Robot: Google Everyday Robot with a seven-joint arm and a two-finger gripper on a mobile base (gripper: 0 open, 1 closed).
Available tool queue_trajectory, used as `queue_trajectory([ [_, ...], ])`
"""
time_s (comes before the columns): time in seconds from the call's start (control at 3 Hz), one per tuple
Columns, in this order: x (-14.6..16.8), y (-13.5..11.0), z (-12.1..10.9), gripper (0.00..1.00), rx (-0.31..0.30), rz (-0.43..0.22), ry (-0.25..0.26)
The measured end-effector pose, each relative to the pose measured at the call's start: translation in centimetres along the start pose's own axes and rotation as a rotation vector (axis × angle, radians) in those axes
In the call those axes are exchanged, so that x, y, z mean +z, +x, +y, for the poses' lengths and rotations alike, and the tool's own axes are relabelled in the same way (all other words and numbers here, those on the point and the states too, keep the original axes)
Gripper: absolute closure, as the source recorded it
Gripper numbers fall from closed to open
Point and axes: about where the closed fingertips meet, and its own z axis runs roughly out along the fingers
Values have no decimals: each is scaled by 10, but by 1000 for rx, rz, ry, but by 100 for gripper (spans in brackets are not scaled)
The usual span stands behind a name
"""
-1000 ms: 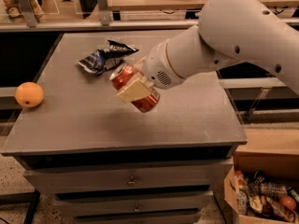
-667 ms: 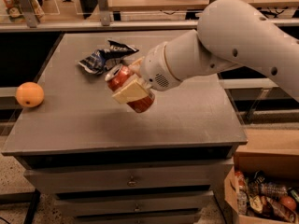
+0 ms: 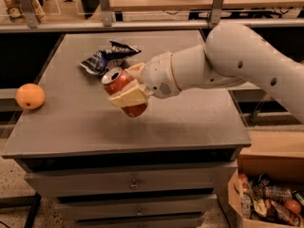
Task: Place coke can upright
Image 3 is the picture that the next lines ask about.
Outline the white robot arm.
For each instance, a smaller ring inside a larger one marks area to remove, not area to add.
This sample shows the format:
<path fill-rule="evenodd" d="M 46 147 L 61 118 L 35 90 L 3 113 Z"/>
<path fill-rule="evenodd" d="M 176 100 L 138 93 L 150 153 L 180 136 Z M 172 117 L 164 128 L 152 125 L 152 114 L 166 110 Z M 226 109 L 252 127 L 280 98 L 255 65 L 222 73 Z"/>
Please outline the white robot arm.
<path fill-rule="evenodd" d="M 204 44 L 165 52 L 126 72 L 132 81 L 108 98 L 118 108 L 145 104 L 151 96 L 173 97 L 189 88 L 249 82 L 304 123 L 304 66 L 243 25 L 218 25 Z"/>

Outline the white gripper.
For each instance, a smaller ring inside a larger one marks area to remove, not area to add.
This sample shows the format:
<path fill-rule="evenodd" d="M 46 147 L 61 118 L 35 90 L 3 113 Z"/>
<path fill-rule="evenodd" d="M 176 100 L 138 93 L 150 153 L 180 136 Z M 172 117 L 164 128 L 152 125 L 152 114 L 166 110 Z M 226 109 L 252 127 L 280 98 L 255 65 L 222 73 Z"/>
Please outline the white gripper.
<path fill-rule="evenodd" d="M 129 84 L 108 97 L 118 108 L 146 104 L 153 94 L 159 99 L 177 96 L 181 90 L 173 76 L 171 52 L 154 56 L 147 63 L 138 63 L 127 68 Z"/>

